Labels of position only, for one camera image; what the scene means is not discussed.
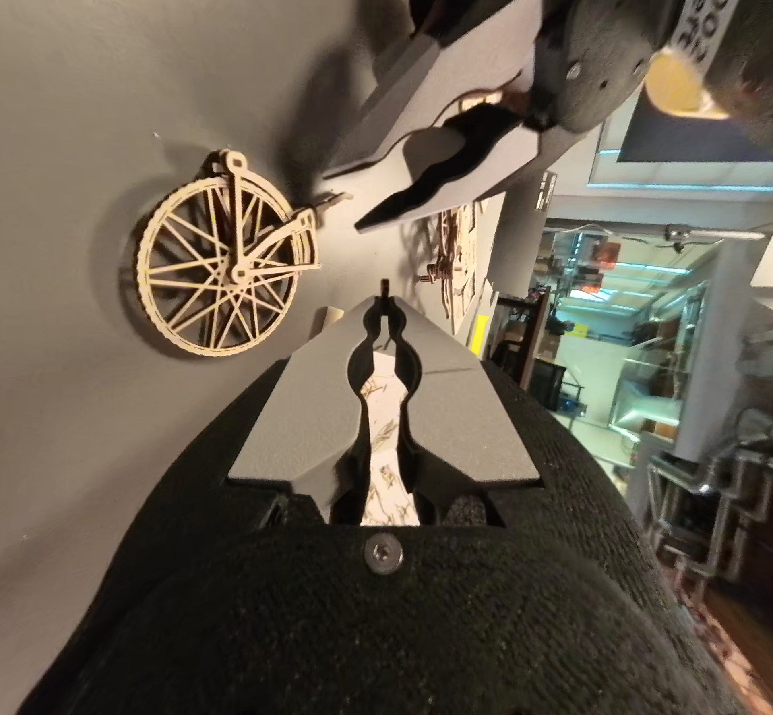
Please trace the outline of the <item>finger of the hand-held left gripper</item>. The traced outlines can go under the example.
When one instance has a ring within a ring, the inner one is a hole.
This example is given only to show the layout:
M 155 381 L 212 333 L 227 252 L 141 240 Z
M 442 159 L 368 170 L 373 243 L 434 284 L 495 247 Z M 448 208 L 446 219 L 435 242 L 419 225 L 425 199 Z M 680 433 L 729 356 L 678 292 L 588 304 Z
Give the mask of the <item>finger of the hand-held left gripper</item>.
M 490 143 L 474 136 L 449 158 L 431 164 L 407 188 L 392 193 L 354 225 L 360 234 L 473 204 L 545 170 L 584 134 L 552 127 L 542 133 L 521 124 Z
M 338 141 L 323 178 L 381 161 L 404 138 L 434 126 L 452 103 L 513 81 L 541 25 L 542 0 L 513 0 L 447 46 L 426 33 L 410 40 Z

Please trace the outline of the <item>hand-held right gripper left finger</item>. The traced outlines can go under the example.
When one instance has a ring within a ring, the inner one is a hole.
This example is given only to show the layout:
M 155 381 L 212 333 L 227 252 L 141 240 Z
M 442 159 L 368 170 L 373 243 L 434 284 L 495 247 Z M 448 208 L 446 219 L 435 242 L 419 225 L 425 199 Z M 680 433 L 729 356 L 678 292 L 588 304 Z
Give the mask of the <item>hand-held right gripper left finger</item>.
M 378 299 L 366 298 L 287 361 L 228 479 L 310 497 L 325 522 L 366 492 L 370 426 L 362 388 L 374 372 Z

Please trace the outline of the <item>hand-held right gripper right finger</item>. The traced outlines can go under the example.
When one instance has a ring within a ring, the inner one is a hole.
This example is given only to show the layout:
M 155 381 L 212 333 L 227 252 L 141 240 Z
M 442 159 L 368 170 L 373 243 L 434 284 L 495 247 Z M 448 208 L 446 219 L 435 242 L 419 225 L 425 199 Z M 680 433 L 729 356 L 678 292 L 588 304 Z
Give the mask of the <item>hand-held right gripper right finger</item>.
M 540 487 L 540 474 L 481 361 L 399 297 L 390 297 L 395 374 L 406 390 L 397 445 L 420 525 L 459 498 Z

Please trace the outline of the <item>wooden bicycle frame wheel assembly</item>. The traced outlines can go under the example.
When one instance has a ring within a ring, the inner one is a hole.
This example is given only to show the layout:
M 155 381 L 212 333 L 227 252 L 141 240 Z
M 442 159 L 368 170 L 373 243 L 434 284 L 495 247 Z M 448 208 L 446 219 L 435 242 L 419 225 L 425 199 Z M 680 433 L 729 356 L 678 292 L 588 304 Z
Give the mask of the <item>wooden bicycle frame wheel assembly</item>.
M 212 152 L 141 231 L 141 310 L 179 352 L 224 359 L 255 348 L 285 320 L 301 277 L 321 268 L 324 213 L 352 198 L 326 191 L 295 208 L 243 153 Z

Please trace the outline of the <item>wooden parts sheet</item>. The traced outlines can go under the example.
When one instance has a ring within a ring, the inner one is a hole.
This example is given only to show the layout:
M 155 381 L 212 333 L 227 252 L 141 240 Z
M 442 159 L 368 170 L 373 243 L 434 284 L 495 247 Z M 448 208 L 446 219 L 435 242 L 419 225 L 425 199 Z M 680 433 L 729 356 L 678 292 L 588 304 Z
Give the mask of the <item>wooden parts sheet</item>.
M 436 259 L 417 277 L 421 284 L 440 284 L 441 304 L 456 334 L 478 293 L 477 222 L 487 201 L 452 208 L 438 215 Z

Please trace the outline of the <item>white instruction booklet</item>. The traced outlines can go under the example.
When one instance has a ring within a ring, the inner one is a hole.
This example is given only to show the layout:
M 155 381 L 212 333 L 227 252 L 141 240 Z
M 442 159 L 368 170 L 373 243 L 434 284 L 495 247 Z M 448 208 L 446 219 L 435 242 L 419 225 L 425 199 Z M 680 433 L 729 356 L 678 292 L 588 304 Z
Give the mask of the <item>white instruction booklet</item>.
M 370 427 L 370 485 L 362 526 L 418 526 L 413 496 L 407 491 L 397 454 L 401 404 L 407 395 L 394 370 L 394 357 L 373 353 L 374 370 L 361 393 Z

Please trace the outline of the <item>large dark screen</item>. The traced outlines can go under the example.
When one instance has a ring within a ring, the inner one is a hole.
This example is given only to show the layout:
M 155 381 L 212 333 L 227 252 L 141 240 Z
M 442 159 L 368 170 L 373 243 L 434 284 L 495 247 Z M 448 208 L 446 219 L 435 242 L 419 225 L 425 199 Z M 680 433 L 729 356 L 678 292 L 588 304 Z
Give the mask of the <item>large dark screen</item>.
M 641 89 L 601 128 L 587 187 L 771 198 L 771 153 L 729 120 L 661 112 Z

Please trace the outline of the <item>metal pipe rack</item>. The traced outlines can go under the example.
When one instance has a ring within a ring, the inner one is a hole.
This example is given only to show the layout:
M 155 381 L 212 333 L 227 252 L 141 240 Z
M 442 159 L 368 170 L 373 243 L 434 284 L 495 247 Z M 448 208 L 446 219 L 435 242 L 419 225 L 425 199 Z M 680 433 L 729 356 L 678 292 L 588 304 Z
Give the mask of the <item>metal pipe rack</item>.
M 708 585 L 738 584 L 750 533 L 771 511 L 771 414 L 743 410 L 730 441 L 687 468 L 676 459 L 649 459 L 647 536 L 673 559 L 680 601 L 701 608 Z

